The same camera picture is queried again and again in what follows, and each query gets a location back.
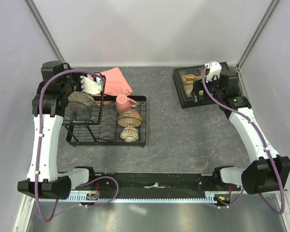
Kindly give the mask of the speckled ceramic plate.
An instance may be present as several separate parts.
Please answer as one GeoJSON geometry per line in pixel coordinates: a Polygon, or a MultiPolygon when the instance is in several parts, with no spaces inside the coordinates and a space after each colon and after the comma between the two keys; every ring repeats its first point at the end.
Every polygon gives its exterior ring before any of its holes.
{"type": "Polygon", "coordinates": [[[68,97],[69,102],[78,102],[78,103],[82,103],[86,106],[91,106],[95,100],[93,99],[93,97],[85,92],[81,92],[81,91],[74,91],[73,93],[71,93],[68,97]]]}

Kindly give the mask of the clear glass plate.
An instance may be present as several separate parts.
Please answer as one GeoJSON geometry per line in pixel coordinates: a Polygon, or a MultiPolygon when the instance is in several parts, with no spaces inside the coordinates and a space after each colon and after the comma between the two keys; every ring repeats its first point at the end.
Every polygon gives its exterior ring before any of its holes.
{"type": "Polygon", "coordinates": [[[80,101],[70,101],[65,108],[64,119],[70,122],[85,121],[91,118],[88,106],[80,101]]]}

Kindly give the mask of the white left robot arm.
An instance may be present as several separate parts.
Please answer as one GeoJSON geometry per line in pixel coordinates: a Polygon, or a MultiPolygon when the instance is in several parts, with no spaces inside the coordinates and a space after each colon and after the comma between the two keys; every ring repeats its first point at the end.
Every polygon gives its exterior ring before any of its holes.
{"type": "Polygon", "coordinates": [[[34,144],[30,168],[26,179],[17,183],[17,190],[33,198],[65,200],[75,187],[91,190],[97,183],[90,168],[74,168],[63,174],[57,170],[58,139],[69,96],[74,92],[102,94],[106,78],[61,61],[44,63],[41,74],[43,80],[32,100],[34,144]]]}

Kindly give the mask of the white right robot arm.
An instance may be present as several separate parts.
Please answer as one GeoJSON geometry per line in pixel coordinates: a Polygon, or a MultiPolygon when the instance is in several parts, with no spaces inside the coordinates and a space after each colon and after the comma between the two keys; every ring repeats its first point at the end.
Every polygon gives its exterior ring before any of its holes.
{"type": "Polygon", "coordinates": [[[237,72],[202,67],[201,73],[194,80],[191,95],[199,103],[209,100],[219,105],[239,133],[250,160],[244,169],[234,166],[214,169],[212,186],[223,190],[229,184],[238,185],[248,194],[283,193],[290,173],[290,159],[279,155],[266,139],[250,102],[237,85],[237,72]]]}

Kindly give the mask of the blue patterned fabric roll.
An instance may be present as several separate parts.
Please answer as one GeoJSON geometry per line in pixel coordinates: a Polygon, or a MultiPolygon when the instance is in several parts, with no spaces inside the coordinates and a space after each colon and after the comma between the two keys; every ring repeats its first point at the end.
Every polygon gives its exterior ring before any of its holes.
{"type": "Polygon", "coordinates": [[[186,71],[186,74],[192,74],[192,75],[201,75],[201,71],[199,69],[193,69],[193,70],[188,70],[186,71]]]}

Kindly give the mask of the black compartment display box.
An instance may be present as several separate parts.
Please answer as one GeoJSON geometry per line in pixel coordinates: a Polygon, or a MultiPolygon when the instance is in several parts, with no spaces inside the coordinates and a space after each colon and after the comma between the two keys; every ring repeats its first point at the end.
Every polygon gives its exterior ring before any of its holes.
{"type": "MultiPolygon", "coordinates": [[[[241,96],[237,71],[231,70],[227,62],[220,63],[222,73],[216,80],[217,86],[207,84],[210,92],[222,87],[224,97],[241,96]]],[[[203,65],[175,68],[173,80],[182,108],[210,105],[214,102],[207,95],[202,84],[203,65]]]]}

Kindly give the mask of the pink folded cloth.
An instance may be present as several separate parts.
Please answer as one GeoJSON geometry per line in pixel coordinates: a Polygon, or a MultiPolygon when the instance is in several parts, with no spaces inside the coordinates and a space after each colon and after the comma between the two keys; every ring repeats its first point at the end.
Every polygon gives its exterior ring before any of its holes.
{"type": "Polygon", "coordinates": [[[133,93],[126,78],[118,67],[101,72],[106,77],[104,95],[114,96],[115,99],[111,101],[104,101],[104,105],[115,103],[118,95],[129,96],[133,93]]]}

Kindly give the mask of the pink ceramic mug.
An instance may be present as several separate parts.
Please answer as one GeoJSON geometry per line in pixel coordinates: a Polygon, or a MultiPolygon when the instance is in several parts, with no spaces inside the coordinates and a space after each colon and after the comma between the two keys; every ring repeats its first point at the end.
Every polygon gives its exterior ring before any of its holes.
{"type": "Polygon", "coordinates": [[[137,102],[124,94],[120,94],[116,97],[116,110],[119,114],[136,106],[137,102]]]}

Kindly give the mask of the brown floral bowl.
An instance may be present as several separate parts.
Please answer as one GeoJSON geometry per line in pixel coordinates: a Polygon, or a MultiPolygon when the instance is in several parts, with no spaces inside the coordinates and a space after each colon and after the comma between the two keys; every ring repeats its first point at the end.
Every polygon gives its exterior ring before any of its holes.
{"type": "Polygon", "coordinates": [[[142,116],[134,109],[129,109],[118,115],[117,124],[122,127],[137,128],[143,123],[142,116]]]}

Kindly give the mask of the small white patterned bowl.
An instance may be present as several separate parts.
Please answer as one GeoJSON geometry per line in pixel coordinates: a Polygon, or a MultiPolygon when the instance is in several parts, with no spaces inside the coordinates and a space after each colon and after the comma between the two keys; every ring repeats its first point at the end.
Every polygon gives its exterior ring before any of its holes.
{"type": "Polygon", "coordinates": [[[120,138],[127,143],[135,142],[139,139],[139,132],[136,128],[124,128],[120,138]]]}

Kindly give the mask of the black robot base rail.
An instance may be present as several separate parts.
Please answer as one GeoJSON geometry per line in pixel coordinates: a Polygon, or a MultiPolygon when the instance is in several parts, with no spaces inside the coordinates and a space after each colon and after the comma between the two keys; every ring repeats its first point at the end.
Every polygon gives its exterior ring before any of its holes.
{"type": "Polygon", "coordinates": [[[95,173],[90,177],[110,176],[119,186],[117,199],[190,199],[204,198],[205,192],[229,193],[236,185],[217,184],[211,174],[180,173],[95,173]]]}

